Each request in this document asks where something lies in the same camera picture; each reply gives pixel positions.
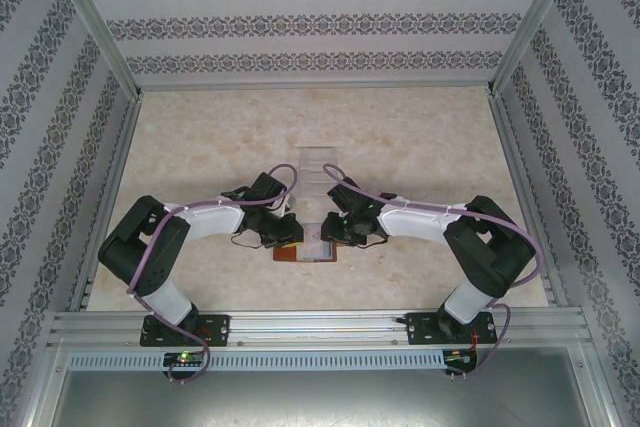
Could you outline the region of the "aluminium mounting rail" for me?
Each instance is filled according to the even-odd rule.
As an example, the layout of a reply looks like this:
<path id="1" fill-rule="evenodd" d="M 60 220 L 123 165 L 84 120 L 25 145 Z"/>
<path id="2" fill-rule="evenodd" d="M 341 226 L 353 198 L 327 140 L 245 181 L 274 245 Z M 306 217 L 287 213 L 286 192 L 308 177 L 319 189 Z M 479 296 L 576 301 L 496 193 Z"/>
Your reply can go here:
<path id="1" fill-rule="evenodd" d="M 225 333 L 229 350 L 370 350 L 409 349 L 417 330 L 401 319 L 403 310 L 236 311 L 228 314 Z M 140 348 L 142 312 L 70 312 L 54 316 L 45 346 L 67 351 Z M 591 331 L 575 307 L 515 307 L 511 316 L 493 311 L 489 330 L 505 329 L 502 346 L 540 347 L 590 344 Z"/>

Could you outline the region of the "clear acrylic card box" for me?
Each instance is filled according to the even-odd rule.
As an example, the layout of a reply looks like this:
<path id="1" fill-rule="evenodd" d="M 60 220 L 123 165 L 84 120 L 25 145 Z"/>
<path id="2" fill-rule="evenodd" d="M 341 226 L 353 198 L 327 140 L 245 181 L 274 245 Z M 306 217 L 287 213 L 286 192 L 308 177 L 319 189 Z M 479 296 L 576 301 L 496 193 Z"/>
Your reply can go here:
<path id="1" fill-rule="evenodd" d="M 335 146 L 304 146 L 298 148 L 298 174 L 296 199 L 316 201 L 326 199 L 327 192 L 336 183 L 327 175 L 326 163 L 338 164 L 339 149 Z"/>

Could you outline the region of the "aluminium frame post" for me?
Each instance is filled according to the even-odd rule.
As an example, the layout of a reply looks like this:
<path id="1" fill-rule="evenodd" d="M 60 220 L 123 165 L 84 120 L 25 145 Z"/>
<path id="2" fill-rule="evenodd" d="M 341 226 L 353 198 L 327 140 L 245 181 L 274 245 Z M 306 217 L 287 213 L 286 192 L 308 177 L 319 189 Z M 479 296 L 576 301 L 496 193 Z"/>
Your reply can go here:
<path id="1" fill-rule="evenodd" d="M 120 85 L 130 97 L 138 97 L 141 88 L 135 80 L 125 57 L 109 30 L 94 0 L 71 0 L 79 13 L 88 32 L 96 41 L 109 67 L 115 74 Z"/>
<path id="2" fill-rule="evenodd" d="M 496 97 L 504 90 L 552 3 L 553 0 L 533 0 L 531 2 L 492 80 L 488 83 L 487 93 L 490 97 Z"/>

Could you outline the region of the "aluminium side rail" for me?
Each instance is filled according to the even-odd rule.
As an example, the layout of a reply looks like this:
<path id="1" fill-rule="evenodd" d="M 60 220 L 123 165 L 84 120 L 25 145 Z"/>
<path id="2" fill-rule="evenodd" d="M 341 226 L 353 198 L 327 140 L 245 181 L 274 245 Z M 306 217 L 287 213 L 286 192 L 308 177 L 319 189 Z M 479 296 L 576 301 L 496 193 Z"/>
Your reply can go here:
<path id="1" fill-rule="evenodd" d="M 88 237 L 83 247 L 71 293 L 64 307 L 64 310 L 67 312 L 79 311 L 85 306 L 85 290 L 90 281 L 95 277 L 99 266 L 98 252 L 108 235 L 119 186 L 124 174 L 127 156 L 139 118 L 142 100 L 142 94 L 131 99 L 127 107 L 127 112 L 120 123 L 116 143 L 110 154 L 105 177 L 101 184 L 101 196 L 96 205 Z"/>
<path id="2" fill-rule="evenodd" d="M 548 236 L 543 226 L 543 218 L 538 212 L 536 197 L 529 182 L 528 171 L 518 147 L 516 136 L 509 123 L 505 107 L 501 99 L 493 94 L 488 95 L 488 102 L 524 223 L 542 249 L 545 267 L 543 272 L 540 273 L 540 277 L 545 287 L 547 300 L 553 306 L 569 307 L 570 302 L 566 297 L 553 249 L 548 242 Z"/>

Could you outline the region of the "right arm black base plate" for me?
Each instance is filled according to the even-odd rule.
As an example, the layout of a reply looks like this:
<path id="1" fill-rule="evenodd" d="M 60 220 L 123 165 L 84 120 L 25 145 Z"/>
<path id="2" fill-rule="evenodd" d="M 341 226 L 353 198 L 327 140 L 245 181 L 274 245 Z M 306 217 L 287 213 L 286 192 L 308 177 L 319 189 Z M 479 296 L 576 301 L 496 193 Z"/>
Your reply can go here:
<path id="1" fill-rule="evenodd" d="M 406 326 L 410 345 L 491 345 L 497 341 L 489 312 L 478 313 L 468 324 L 458 322 L 445 311 L 409 312 L 396 321 Z"/>

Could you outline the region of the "pink floral white card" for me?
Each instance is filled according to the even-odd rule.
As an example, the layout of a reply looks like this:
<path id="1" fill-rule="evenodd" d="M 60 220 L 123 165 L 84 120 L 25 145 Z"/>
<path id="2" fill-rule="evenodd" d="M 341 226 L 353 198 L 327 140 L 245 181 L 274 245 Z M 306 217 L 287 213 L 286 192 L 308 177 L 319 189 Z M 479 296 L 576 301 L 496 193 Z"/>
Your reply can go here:
<path id="1" fill-rule="evenodd" d="M 333 244 L 321 238 L 321 225 L 303 225 L 304 241 L 298 254 L 305 261 L 328 261 L 333 258 Z"/>

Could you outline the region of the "grey metal panel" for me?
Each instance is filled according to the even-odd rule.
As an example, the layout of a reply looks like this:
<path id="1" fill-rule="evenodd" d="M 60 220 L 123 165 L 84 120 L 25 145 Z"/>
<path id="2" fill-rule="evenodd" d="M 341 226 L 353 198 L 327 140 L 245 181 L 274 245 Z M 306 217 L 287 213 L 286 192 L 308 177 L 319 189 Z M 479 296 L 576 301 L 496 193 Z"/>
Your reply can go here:
<path id="1" fill-rule="evenodd" d="M 73 373 L 54 427 L 591 427 L 567 382 L 433 371 Z"/>

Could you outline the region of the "brown leather card holder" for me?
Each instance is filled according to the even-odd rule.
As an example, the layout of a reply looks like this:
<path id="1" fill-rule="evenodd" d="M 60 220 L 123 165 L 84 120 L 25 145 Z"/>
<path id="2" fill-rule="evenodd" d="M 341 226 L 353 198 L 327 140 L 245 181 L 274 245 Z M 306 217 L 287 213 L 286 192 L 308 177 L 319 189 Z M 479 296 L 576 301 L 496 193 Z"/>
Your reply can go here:
<path id="1" fill-rule="evenodd" d="M 298 262 L 298 263 L 326 263 L 326 262 L 336 262 L 337 261 L 337 245 L 329 241 L 333 244 L 333 258 L 328 261 L 305 261 L 299 258 L 299 248 L 302 246 L 298 246 L 297 248 L 280 248 L 275 247 L 273 251 L 273 260 L 275 262 Z"/>

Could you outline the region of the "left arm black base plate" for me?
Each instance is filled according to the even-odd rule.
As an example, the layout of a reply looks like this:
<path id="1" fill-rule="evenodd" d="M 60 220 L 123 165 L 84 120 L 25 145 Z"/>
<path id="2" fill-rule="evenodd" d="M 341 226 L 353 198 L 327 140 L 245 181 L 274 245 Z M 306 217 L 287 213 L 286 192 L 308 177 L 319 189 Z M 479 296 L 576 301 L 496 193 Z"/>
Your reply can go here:
<path id="1" fill-rule="evenodd" d="M 230 331 L 230 317 L 199 314 L 185 319 L 179 327 L 204 340 L 210 347 L 225 347 Z M 144 317 L 139 343 L 142 347 L 199 346 L 194 339 L 167 327 L 152 315 Z"/>

